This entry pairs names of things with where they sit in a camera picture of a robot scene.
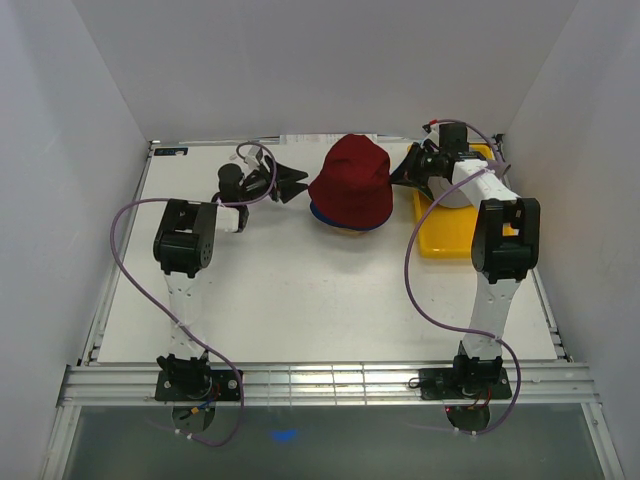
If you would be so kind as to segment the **white bucket hat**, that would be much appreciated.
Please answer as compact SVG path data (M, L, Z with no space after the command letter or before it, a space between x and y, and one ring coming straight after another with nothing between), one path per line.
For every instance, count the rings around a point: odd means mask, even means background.
M428 181L428 187L434 199L440 197L451 186L451 182L442 177L430 177ZM472 203L460 189L456 189L441 200L439 205L449 209L462 209L471 206Z

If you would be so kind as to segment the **blue bucket hat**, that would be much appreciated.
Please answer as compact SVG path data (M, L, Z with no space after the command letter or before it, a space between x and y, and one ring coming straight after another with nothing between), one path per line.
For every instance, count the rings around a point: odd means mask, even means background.
M375 230L375 229L380 227L380 225L376 225L376 226L373 226L373 227L353 227L353 226L347 226L347 225L341 224L339 222L331 220L329 217L327 217L326 215L322 214L313 201L310 202L309 208L310 208L311 214L318 221L320 221L321 223L324 223L325 225L328 225L329 227L335 228L335 229L347 230L347 231L351 231L351 232L362 232L362 233L364 233L364 232L369 232L369 231Z

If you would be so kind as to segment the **dark red bucket hat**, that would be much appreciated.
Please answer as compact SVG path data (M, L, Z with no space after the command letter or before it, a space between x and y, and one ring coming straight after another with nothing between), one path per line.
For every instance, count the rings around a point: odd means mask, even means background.
M328 151L308 187L310 202L331 220L382 226L393 211L389 154L364 135L347 134Z

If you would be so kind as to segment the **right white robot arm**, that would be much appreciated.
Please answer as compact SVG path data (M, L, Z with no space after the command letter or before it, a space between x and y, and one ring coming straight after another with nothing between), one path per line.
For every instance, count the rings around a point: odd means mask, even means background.
M500 381L511 303L539 258L540 204L504 184L508 166L494 143L488 145L491 157L471 151L469 123L432 120L423 129L438 139L413 143L391 182L426 193L430 179L445 179L449 188L433 202L459 191L477 211L471 242L476 296L469 326L457 330L463 339L444 378L458 394L474 397Z

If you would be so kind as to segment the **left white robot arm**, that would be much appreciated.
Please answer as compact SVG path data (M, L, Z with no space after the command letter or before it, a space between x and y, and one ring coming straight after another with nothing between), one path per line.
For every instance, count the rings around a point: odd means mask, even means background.
M198 326L202 311L200 276L211 264L219 232L241 233L249 206L264 198L283 204L308 185L308 174L268 156L246 174L234 163L219 168L218 192L209 202L168 201L153 242L154 259L169 295L171 344L157 362L169 382L190 399L205 397L212 387L208 351Z

